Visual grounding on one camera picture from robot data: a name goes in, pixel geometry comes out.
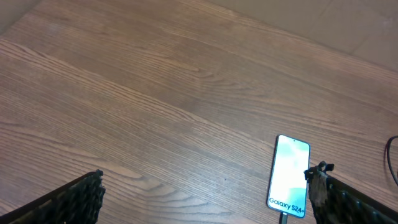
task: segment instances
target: smartphone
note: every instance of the smartphone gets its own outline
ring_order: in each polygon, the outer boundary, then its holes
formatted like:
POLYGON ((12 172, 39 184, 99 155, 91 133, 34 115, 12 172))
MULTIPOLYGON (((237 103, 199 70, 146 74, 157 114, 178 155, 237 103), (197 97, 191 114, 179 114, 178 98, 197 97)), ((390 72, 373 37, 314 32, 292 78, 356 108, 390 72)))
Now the smartphone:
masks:
POLYGON ((305 216, 307 181, 304 171, 309 163, 308 143, 284 135, 277 137, 267 202, 270 208, 299 218, 305 216))

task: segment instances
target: brown wooden surface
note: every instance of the brown wooden surface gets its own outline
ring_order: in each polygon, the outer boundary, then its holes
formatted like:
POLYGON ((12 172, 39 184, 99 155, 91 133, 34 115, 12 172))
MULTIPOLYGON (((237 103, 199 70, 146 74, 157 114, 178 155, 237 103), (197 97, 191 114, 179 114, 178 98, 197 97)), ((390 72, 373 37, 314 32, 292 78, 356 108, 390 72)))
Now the brown wooden surface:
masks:
MULTIPOLYGON (((398 74, 205 1, 43 0, 0 37, 0 79, 3 213, 104 167, 102 222, 277 223, 266 196, 281 133, 398 210, 383 163, 398 74), (150 207, 134 186, 156 184, 136 172, 206 206, 150 207)), ((314 222, 309 203, 289 219, 314 222)))

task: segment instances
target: light blue screen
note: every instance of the light blue screen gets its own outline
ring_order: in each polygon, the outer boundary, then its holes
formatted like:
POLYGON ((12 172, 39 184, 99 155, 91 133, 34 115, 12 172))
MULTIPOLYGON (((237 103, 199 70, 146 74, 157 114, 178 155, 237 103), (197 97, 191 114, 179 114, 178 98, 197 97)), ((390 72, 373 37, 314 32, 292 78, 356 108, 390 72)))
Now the light blue screen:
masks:
POLYGON ((310 145, 280 135, 275 153, 268 206, 297 217, 305 215, 310 145))

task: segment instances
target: curved black cable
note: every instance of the curved black cable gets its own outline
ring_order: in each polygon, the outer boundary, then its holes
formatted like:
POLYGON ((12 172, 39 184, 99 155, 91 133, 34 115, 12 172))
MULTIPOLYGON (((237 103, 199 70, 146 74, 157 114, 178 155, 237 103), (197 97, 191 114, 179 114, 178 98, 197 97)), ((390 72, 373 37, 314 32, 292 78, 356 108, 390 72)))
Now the curved black cable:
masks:
POLYGON ((398 178, 397 178, 396 174, 394 173, 394 171, 392 170, 392 165, 391 165, 391 160, 390 160, 391 143, 392 143, 392 140, 394 140, 396 138, 398 138, 398 136, 394 136, 394 137, 391 137, 390 139, 388 139, 388 142, 386 144, 386 154, 387 154, 388 167, 390 168, 390 172, 391 172, 392 178, 394 178, 394 181, 398 185, 398 178))

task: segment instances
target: phone bezel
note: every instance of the phone bezel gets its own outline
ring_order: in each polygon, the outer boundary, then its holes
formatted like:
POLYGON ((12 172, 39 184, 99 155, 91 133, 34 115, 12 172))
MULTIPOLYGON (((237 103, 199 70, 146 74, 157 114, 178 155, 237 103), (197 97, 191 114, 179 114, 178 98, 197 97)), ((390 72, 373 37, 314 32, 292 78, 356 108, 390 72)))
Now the phone bezel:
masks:
POLYGON ((270 180, 269 180, 269 186, 268 186, 267 205, 268 205, 269 208, 271 208, 271 209, 273 209, 273 210, 276 210, 276 211, 278 211, 278 212, 288 213, 289 215, 294 216, 294 217, 297 217, 297 218, 304 218, 304 217, 305 217, 305 214, 306 214, 306 212, 307 212, 308 185, 307 185, 306 188, 305 188, 305 203, 304 203, 304 216, 303 216, 303 217, 300 217, 300 216, 291 214, 291 213, 286 212, 286 211, 279 210, 279 209, 274 208, 274 207, 272 207, 272 206, 269 205, 269 194, 270 194, 270 192, 271 192, 272 178, 273 178, 273 176, 274 176, 274 167, 275 167, 275 160, 276 160, 276 151, 277 151, 277 149, 278 149, 279 137, 281 137, 281 136, 285 136, 285 137, 291 138, 291 139, 293 139, 293 140, 295 140, 295 141, 300 141, 300 142, 303 142, 303 143, 305 143, 305 144, 308 144, 309 152, 308 152, 308 167, 307 167, 307 168, 310 167, 311 145, 310 145, 308 142, 306 142, 306 141, 302 141, 302 140, 299 140, 299 139, 295 139, 295 138, 292 138, 292 137, 287 136, 287 135, 284 135, 284 134, 278 134, 278 136, 276 137, 276 142, 275 142, 274 160, 272 161, 272 172, 271 172, 271 178, 270 178, 270 180))

